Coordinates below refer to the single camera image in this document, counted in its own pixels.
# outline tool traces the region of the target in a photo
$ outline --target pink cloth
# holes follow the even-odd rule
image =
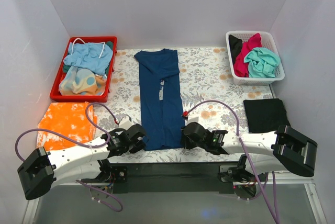
[[[249,77],[248,65],[244,63],[245,56],[256,47],[261,47],[261,35],[259,33],[254,34],[249,38],[248,42],[244,42],[240,54],[236,57],[234,64],[234,72],[239,77]]]

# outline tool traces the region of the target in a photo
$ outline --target red basket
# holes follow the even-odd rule
[[[68,45],[65,49],[65,53],[62,59],[64,59],[68,55],[68,48],[70,45],[70,42],[73,42],[78,37],[72,37],[69,39]],[[105,92],[101,96],[62,96],[59,92],[58,86],[60,82],[64,79],[65,75],[63,73],[63,60],[61,62],[61,65],[59,66],[57,76],[53,82],[53,86],[50,92],[50,98],[56,102],[101,102],[105,103],[107,102],[107,97],[109,93],[109,84],[111,79],[111,73],[113,71],[114,67],[114,60],[115,60],[115,53],[116,53],[116,44],[117,44],[117,37],[80,37],[84,40],[84,42],[107,42],[111,41],[113,46],[113,57],[111,58],[108,75],[107,75],[107,82],[106,82],[106,88]]]

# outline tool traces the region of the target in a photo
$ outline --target white enclosure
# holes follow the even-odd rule
[[[14,153],[36,127],[70,36],[115,35],[118,48],[225,46],[231,30],[270,32],[285,78],[274,83],[291,124],[319,143],[316,189],[335,222],[330,130],[335,122],[335,0],[2,0],[0,2],[0,223],[21,223],[27,201]],[[34,148],[30,134],[23,156]]]

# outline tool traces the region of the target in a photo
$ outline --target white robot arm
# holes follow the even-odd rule
[[[186,149],[200,147],[215,155],[244,153],[234,132],[206,130],[197,123],[196,116],[189,115],[182,129],[182,144]],[[125,152],[135,153],[145,147],[142,138],[145,130],[124,118],[118,129],[109,132],[110,141],[100,148],[75,146],[63,150],[46,152],[35,149],[18,169],[27,200],[38,198],[51,188],[76,180],[90,179],[104,182],[118,172],[108,158]],[[317,144],[289,126],[280,126],[277,131],[268,133],[244,133],[240,136],[249,153],[257,173],[288,170],[294,174],[312,177],[314,175]],[[95,146],[105,143],[107,135],[87,143]],[[223,173],[227,181],[241,181],[254,176],[245,155],[236,167]]]
[[[235,132],[210,132],[198,124],[198,116],[194,114],[188,116],[182,132],[182,142],[187,149],[200,147],[215,155],[244,153]],[[258,174],[287,170],[304,177],[314,175],[318,145],[290,126],[279,126],[277,131],[267,133],[244,133],[239,137],[248,152],[256,154],[252,157]],[[242,173],[254,175],[244,154],[238,167],[228,171],[226,176],[237,178]]]
[[[109,157],[128,151],[135,153],[146,146],[142,141],[146,131],[128,116],[121,120],[119,128],[109,134],[110,141],[100,148],[77,145],[48,152],[44,148],[35,149],[17,170],[26,199],[38,198],[57,185],[76,180],[106,181],[112,173]],[[107,134],[103,134],[87,144],[101,145],[106,140]]]

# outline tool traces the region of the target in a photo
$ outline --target white cable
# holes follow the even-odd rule
[[[73,43],[72,43],[71,55],[73,54],[73,46],[74,46],[74,43],[75,43],[77,40],[80,40],[80,41],[82,41],[84,44],[86,44],[86,42],[84,42],[83,39],[81,39],[81,38],[79,38],[79,37],[76,38],[76,39],[73,41]],[[98,44],[98,43],[103,43],[103,49],[102,49],[102,51],[101,51],[101,53],[100,53],[100,55],[99,55],[99,59],[100,59],[101,56],[103,55],[103,52],[104,52],[104,49],[105,49],[105,44],[106,44],[106,42],[91,42],[91,43],[96,43],[96,44]]]

